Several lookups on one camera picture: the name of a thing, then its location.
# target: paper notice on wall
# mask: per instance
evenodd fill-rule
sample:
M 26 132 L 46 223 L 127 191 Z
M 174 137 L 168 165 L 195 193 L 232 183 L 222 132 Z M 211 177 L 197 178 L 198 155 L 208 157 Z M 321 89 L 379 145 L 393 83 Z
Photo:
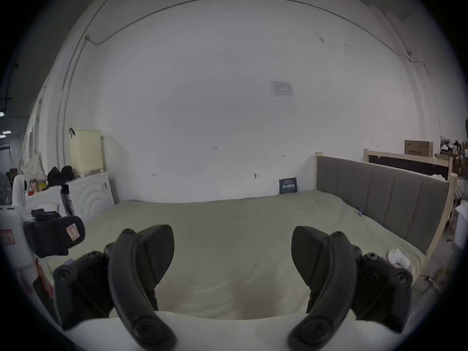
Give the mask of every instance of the paper notice on wall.
M 270 88 L 272 90 L 272 96 L 274 97 L 292 97 L 293 86 L 291 82 L 282 80 L 271 80 Z

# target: beige bedsheet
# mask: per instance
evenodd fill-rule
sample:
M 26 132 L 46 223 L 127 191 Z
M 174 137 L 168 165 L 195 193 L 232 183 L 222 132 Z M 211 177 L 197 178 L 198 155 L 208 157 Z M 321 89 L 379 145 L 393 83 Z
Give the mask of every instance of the beige bedsheet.
M 172 226 L 175 253 L 156 288 L 160 310 L 213 319 L 254 319 L 306 310 L 309 289 L 291 258 L 298 225 L 341 230 L 363 254 L 399 248 L 415 277 L 424 254 L 340 198 L 318 190 L 206 203 L 124 201 L 86 227 L 69 256 L 48 258 L 54 269 L 104 249 L 125 228 Z

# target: cardboard box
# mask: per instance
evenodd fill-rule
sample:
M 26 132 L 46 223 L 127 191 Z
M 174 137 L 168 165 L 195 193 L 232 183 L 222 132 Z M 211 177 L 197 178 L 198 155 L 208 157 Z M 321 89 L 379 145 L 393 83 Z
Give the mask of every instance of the cardboard box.
M 405 140 L 405 155 L 434 157 L 433 143 L 422 140 Z

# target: white box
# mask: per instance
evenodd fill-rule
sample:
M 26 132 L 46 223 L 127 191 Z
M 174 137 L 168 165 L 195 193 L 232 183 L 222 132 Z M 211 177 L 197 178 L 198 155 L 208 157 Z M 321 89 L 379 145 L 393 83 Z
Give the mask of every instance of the white box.
M 70 165 L 78 174 L 103 168 L 99 130 L 78 130 L 70 137 Z

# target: black panel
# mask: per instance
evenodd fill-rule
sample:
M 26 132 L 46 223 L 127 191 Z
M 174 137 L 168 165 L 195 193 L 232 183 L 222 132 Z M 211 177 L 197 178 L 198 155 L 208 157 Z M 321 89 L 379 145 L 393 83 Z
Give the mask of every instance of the black panel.
M 448 178 L 448 167 L 442 167 L 440 165 L 429 164 L 427 162 L 412 161 L 405 159 L 396 159 L 395 157 L 384 157 L 384 156 L 371 156 L 369 155 L 369 162 L 373 164 L 384 165 L 386 167 L 397 167 L 400 169 L 406 169 L 411 172 L 426 174 L 431 176 L 433 174 L 440 174 L 445 179 Z

